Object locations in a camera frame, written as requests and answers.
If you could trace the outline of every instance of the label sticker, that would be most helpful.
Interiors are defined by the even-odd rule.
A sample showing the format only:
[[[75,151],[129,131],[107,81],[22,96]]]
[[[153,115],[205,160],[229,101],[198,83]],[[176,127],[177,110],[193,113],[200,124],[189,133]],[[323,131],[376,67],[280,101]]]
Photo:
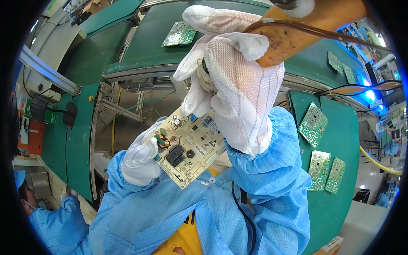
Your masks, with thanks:
[[[206,123],[208,125],[208,127],[211,129],[211,131],[213,131],[214,133],[218,132],[218,127],[215,124],[215,121],[213,120],[213,118],[211,118],[211,116],[207,116],[204,118],[204,122],[203,124]]]
[[[198,146],[196,145],[196,146],[194,147],[194,150],[195,150],[198,154],[200,154],[202,157],[204,157],[205,151],[202,150],[200,147],[198,147]]]

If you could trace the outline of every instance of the white glove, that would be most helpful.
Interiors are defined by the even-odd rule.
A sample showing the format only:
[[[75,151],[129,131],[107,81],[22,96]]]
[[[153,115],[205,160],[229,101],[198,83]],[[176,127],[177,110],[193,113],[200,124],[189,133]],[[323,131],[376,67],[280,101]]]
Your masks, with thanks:
[[[255,61],[269,47],[267,37],[238,33],[260,18],[201,5],[188,7],[183,19],[207,35],[196,42],[173,75],[178,81],[191,76],[182,114],[201,117],[213,107],[218,129],[228,144],[251,155],[264,152],[270,144],[272,123],[268,114],[285,72],[283,63],[263,68]],[[199,84],[197,59],[202,57],[218,90],[215,96]]]
[[[75,190],[71,189],[71,194],[78,198],[78,193]]]
[[[68,197],[68,196],[69,196],[69,195],[68,195],[67,192],[62,192],[61,195],[60,195],[60,198],[61,198],[61,200],[62,200],[64,197]]]
[[[160,166],[153,159],[159,152],[156,138],[152,137],[147,144],[143,143],[164,121],[152,125],[148,130],[138,135],[130,145],[120,167],[127,182],[137,186],[146,186],[152,179],[160,176]]]

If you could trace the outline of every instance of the face mask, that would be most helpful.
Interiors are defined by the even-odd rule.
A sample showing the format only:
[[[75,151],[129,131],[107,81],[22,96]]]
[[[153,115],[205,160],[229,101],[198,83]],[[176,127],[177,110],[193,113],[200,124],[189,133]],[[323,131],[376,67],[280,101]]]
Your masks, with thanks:
[[[23,202],[24,204],[26,204],[26,205],[28,205],[29,206],[29,210],[30,210],[30,212],[33,212],[33,210],[35,209],[35,207],[34,206],[32,206],[32,205],[30,205],[29,204],[29,202],[27,202],[27,201],[25,201],[24,199],[21,199],[21,202]]]

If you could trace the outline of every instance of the capacitor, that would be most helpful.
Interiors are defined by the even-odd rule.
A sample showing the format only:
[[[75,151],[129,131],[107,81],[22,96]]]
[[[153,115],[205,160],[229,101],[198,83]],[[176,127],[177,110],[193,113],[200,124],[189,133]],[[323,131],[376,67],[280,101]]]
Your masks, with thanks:
[[[183,120],[181,120],[181,118],[180,117],[178,117],[178,116],[173,116],[173,124],[176,126],[176,127],[181,127],[181,126],[183,126]]]

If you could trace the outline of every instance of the green wire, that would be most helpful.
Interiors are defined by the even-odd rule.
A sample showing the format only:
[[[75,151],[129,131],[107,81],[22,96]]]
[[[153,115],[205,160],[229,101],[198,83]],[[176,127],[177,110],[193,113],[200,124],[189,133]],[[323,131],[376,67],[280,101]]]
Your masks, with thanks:
[[[147,102],[147,101],[150,101],[150,100],[160,99],[160,98],[166,98],[166,97],[168,97],[169,95],[173,94],[174,92],[176,92],[176,90],[173,90],[173,92],[171,92],[171,93],[169,93],[169,94],[167,94],[167,95],[165,95],[165,96],[163,96],[163,97],[159,97],[159,98],[149,98],[149,99],[146,99],[146,100],[144,100],[144,101],[141,101],[141,102],[138,103],[137,105],[133,105],[132,107],[130,107],[130,108],[124,110],[123,112],[118,113],[113,119],[111,119],[111,121],[109,121],[109,123],[108,123],[106,126],[109,126],[109,124],[110,124],[114,119],[116,119],[117,116],[121,115],[121,114],[124,113],[125,111],[129,111],[130,109],[133,109],[133,108],[135,108],[136,106],[138,106],[138,105],[140,105],[140,104],[143,104],[144,102]]]

